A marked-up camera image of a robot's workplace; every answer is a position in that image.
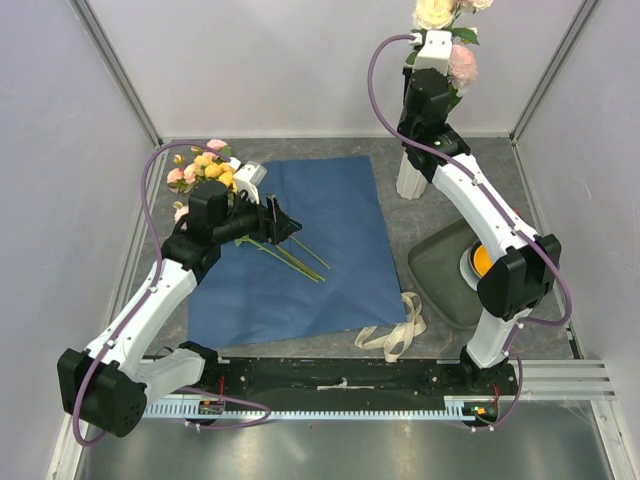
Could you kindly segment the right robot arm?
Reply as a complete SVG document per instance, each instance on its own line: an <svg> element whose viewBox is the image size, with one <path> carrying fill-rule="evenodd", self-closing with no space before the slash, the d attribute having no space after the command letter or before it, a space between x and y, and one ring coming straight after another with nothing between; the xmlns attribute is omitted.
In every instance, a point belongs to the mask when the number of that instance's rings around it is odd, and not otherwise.
<svg viewBox="0 0 640 480"><path fill-rule="evenodd" d="M458 209L485 247L491 265L476 284L482 306L471 340L460 354L458 381L483 392L507 362L508 343L523 319L555 283L561 244L540 235L509 207L482 173L468 144L448 124L453 89L433 68L406 67L397 127L407 159Z"/></svg>

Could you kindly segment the cream white rose stem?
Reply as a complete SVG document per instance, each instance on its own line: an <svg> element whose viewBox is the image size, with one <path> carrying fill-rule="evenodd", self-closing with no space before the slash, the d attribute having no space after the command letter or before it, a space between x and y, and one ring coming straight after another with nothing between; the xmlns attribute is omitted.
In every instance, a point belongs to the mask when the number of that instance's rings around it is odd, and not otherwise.
<svg viewBox="0 0 640 480"><path fill-rule="evenodd" d="M412 32L444 30L452 33L455 61L475 60L469 45L478 45L478 30L457 25L460 17L475 15L489 9L493 0L417 0L412 14Z"/></svg>

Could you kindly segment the pink rose stem with bud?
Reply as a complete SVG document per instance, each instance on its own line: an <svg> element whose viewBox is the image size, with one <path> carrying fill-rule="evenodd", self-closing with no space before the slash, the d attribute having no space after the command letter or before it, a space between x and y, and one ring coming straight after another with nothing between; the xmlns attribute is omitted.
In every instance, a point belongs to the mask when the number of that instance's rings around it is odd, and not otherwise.
<svg viewBox="0 0 640 480"><path fill-rule="evenodd" d="M448 111L451 112L462 100L478 77L474 54L463 45L454 45L448 63L448 81L451 99Z"/></svg>

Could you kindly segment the blue wrapping paper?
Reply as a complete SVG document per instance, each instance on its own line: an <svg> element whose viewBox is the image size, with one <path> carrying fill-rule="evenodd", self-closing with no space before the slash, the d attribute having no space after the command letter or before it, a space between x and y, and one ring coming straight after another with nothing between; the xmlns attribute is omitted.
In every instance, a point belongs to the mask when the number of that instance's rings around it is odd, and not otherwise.
<svg viewBox="0 0 640 480"><path fill-rule="evenodd" d="M367 156L271 161L259 186L302 229L283 248L314 282L244 242L187 301L187 338L211 349L306 338L405 319L401 288Z"/></svg>

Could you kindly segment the artificial flower bouquet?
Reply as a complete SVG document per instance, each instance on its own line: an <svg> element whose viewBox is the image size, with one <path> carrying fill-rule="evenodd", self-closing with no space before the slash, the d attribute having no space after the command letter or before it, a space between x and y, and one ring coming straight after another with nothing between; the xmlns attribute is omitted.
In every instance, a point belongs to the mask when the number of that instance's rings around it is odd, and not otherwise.
<svg viewBox="0 0 640 480"><path fill-rule="evenodd" d="M319 283L325 278L281 246L263 242L261 235L262 205L246 200L246 191L233 195L234 170L229 162L230 146L218 139L206 146L190 147L194 158L174 156L175 167L167 175L167 185L188 199L174 204L174 228L162 245L162 255L191 270L202 280L221 257L221 247L227 243L237 246L254 245L288 267Z"/></svg>

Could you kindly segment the cream ribbon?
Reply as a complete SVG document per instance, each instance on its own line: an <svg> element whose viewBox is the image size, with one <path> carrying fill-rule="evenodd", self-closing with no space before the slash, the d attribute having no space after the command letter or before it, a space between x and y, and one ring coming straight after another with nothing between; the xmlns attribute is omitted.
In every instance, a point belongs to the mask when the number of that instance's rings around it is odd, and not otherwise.
<svg viewBox="0 0 640 480"><path fill-rule="evenodd" d="M354 340L354 345L365 351L381 350L387 363L396 363L408 350L413 340L427 330L422 316L422 301L414 292L403 292L402 302L406 319L398 323L385 335L373 338L376 326L363 328Z"/></svg>

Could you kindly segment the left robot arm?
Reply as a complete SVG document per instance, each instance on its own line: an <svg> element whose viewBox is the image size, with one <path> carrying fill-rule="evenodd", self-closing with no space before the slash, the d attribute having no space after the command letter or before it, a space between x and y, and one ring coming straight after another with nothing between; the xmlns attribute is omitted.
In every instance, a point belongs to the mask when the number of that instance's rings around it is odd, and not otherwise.
<svg viewBox="0 0 640 480"><path fill-rule="evenodd" d="M147 348L219 261L223 245L243 238L277 245L301 228L274 195L260 201L247 189L234 193L217 181L198 185L136 294L84 350L67 349L58 360L63 409L77 442L91 443L81 433L82 422L122 438L165 396L188 387L198 393L215 389L215 351L186 342L144 363Z"/></svg>

